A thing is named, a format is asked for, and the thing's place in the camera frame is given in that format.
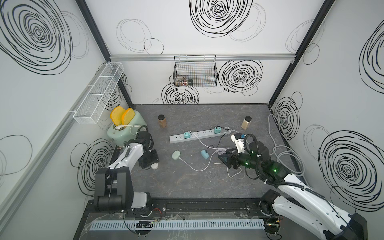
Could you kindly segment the blue earbud case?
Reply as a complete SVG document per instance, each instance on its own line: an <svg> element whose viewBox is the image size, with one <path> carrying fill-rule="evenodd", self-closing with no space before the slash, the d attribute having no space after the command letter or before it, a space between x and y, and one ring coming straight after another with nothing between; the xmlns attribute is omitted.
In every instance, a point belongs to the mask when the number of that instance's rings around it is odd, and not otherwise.
<svg viewBox="0 0 384 240"><path fill-rule="evenodd" d="M201 150L201 155L204 159L208 159L209 158L209 153L206 151L206 150Z"/></svg>

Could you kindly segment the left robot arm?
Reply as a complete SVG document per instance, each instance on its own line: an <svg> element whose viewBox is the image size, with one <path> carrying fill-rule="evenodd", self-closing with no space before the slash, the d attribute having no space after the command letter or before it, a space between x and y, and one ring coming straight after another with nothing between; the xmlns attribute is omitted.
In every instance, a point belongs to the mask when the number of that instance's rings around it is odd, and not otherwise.
<svg viewBox="0 0 384 240"><path fill-rule="evenodd" d="M136 137L124 142L120 156L96 172L95 211L111 214L135 209L150 211L152 197L150 193L134 191L131 171L136 164L144 170L155 169L159 161L148 127L140 126Z"/></svg>

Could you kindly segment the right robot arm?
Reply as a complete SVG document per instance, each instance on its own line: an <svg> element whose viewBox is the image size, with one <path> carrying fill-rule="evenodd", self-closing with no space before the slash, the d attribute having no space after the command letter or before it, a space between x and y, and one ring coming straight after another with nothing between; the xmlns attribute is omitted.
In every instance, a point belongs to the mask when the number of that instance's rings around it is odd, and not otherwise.
<svg viewBox="0 0 384 240"><path fill-rule="evenodd" d="M255 135L231 135L234 148L219 159L227 168L253 169L268 190L259 202L265 216L280 215L305 228L320 240L366 240L368 223L358 213L349 214L303 183L287 167L270 158L269 150Z"/></svg>

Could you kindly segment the mint green earbud case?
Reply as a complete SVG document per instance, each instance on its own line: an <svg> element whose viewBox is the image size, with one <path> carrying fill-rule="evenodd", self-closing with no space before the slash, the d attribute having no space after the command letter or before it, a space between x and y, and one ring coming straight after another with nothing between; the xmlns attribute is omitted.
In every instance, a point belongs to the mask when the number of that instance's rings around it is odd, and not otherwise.
<svg viewBox="0 0 384 240"><path fill-rule="evenodd" d="M180 151L174 151L173 154L172 154L172 159L173 160L178 160L181 156L181 152Z"/></svg>

